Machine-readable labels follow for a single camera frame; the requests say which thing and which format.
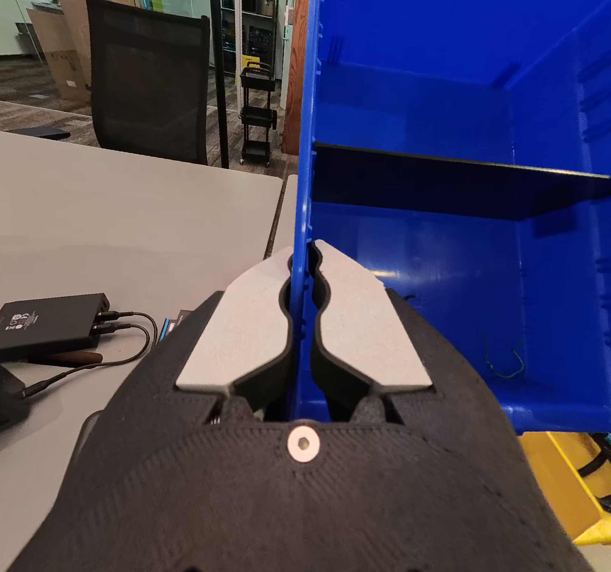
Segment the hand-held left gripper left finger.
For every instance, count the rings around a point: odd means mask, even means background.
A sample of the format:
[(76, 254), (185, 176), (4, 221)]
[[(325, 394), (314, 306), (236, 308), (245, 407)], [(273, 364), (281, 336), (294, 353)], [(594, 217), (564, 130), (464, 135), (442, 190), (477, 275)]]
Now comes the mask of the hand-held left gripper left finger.
[(283, 395), (293, 374), (292, 258), (278, 252), (227, 287), (175, 381), (179, 392), (240, 397), (261, 417)]

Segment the wooden column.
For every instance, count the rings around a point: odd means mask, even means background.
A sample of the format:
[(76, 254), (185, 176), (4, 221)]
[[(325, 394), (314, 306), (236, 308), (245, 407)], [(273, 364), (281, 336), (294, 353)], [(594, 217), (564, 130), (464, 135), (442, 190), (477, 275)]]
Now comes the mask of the wooden column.
[(288, 69), (282, 151), (285, 154), (297, 156), (299, 154), (301, 134), (309, 0), (294, 0), (293, 7), (293, 34), (290, 50), (290, 65)]

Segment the black office chair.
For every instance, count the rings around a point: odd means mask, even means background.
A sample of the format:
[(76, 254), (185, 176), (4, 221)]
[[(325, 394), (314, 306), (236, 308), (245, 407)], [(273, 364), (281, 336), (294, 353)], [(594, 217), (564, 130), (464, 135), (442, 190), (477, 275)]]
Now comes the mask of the black office chair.
[(210, 19), (86, 4), (99, 146), (207, 165)]

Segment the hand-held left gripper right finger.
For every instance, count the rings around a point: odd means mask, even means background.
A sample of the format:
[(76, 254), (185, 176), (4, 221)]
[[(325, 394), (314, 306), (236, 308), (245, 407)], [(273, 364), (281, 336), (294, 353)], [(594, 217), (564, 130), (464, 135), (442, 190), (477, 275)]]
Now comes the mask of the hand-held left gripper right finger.
[(426, 391), (423, 361), (378, 277), (324, 240), (312, 242), (312, 377), (350, 417), (367, 397)]

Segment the black rolling cart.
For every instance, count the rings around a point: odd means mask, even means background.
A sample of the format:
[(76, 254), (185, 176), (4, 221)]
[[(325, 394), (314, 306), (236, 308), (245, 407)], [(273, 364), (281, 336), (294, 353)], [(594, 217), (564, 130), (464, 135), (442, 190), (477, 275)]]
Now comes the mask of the black rolling cart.
[(234, 81), (242, 128), (240, 164), (270, 167), (279, 121), (280, 0), (220, 0), (225, 75)]

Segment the blue plastic bin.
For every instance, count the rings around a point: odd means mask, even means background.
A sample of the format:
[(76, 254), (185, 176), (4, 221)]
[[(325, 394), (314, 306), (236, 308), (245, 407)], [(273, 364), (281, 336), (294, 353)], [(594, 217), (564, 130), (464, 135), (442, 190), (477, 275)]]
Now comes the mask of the blue plastic bin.
[(291, 311), (311, 241), (369, 269), (518, 433), (610, 431), (610, 0), (309, 0)]

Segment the yellow plastic bin stack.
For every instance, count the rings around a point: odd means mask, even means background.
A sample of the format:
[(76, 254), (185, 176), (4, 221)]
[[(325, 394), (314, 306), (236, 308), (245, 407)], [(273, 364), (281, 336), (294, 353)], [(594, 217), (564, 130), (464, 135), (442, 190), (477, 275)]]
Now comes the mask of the yellow plastic bin stack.
[(610, 546), (610, 434), (525, 432), (541, 491), (577, 546)]

